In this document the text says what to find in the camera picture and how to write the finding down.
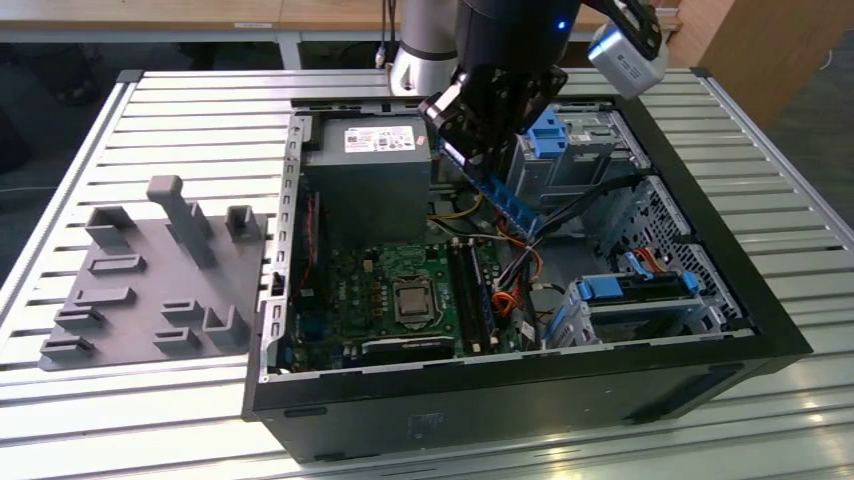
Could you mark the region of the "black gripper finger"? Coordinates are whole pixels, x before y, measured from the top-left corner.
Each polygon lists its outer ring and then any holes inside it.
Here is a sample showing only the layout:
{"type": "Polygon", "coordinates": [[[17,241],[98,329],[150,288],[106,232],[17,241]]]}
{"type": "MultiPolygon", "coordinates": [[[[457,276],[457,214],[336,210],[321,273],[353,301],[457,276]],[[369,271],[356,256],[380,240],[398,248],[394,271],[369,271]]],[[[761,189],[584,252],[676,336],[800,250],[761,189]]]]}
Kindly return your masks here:
{"type": "Polygon", "coordinates": [[[496,69],[492,78],[492,168],[505,168],[508,150],[517,135],[536,123],[568,81],[560,68],[540,72],[496,69]]]}
{"type": "Polygon", "coordinates": [[[442,152],[465,169],[489,169],[496,157],[496,122],[488,106],[492,94],[481,81],[456,81],[420,105],[442,152]]]}

